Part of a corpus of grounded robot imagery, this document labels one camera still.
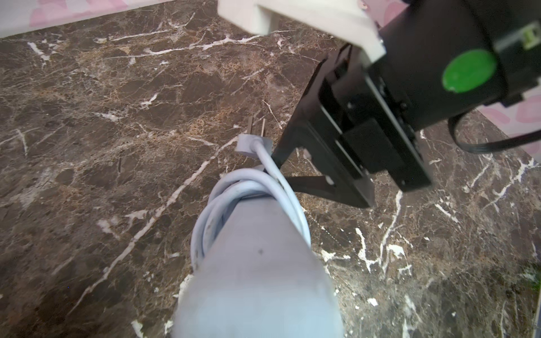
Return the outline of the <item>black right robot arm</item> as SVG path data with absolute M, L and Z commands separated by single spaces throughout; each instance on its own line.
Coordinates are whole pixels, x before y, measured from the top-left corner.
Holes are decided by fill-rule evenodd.
M 377 38 L 379 59 L 347 43 L 314 71 L 273 152 L 277 166 L 310 153 L 319 175 L 290 177 L 294 191 L 369 208 L 375 173 L 428 187 L 417 131 L 445 120 L 454 135 L 469 111 L 514 105 L 540 79 L 539 1 L 410 1 Z

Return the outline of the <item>grey-blue power strip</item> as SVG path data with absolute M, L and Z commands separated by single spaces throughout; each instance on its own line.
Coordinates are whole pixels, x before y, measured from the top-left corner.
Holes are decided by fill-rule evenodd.
M 342 337 L 322 262 L 270 198 L 239 202 L 174 314 L 173 337 Z

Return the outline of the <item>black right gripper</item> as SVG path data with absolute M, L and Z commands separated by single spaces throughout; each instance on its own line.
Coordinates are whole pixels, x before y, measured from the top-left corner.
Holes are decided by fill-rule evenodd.
M 293 151 L 313 154 L 324 176 L 287 177 L 298 193 L 356 208 L 376 205 L 371 175 L 386 172 L 403 192 L 432 185 L 414 131 L 363 50 L 342 46 L 316 67 L 272 158 L 280 168 Z

